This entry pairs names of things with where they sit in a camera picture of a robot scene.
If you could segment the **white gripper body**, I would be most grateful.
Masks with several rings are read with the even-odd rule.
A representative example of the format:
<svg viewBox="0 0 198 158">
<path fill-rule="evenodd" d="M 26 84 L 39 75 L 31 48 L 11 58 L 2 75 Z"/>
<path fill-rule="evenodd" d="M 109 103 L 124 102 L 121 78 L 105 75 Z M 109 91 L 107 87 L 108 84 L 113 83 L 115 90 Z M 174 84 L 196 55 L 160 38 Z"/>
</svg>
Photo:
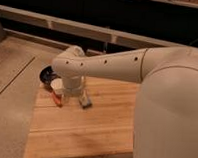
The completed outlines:
<svg viewBox="0 0 198 158">
<path fill-rule="evenodd" d="M 63 93 L 66 96 L 79 96 L 83 91 L 83 78 L 80 76 L 63 77 Z"/>
</svg>

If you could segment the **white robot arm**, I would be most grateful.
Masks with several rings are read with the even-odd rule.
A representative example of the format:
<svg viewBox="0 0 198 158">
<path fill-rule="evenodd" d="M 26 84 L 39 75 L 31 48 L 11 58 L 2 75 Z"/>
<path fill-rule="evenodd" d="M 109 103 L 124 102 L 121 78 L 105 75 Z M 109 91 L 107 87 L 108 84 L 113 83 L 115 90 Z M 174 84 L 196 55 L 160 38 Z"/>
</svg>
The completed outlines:
<svg viewBox="0 0 198 158">
<path fill-rule="evenodd" d="M 198 158 L 198 49 L 162 47 L 85 57 L 72 46 L 52 60 L 70 93 L 80 76 L 140 84 L 133 158 Z"/>
</svg>

